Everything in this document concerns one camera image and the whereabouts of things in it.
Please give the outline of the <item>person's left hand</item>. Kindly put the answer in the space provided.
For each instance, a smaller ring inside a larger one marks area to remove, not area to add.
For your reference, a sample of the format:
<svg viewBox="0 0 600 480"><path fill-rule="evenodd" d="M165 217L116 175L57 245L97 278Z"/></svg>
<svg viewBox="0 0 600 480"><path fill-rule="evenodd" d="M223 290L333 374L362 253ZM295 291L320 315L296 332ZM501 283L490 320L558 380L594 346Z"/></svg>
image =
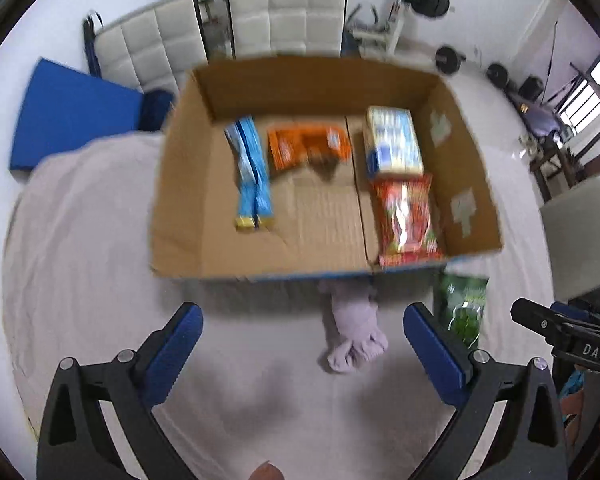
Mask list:
<svg viewBox="0 0 600 480"><path fill-rule="evenodd" d="M271 462L265 462L250 474L249 480L285 480L283 473Z"/></svg>

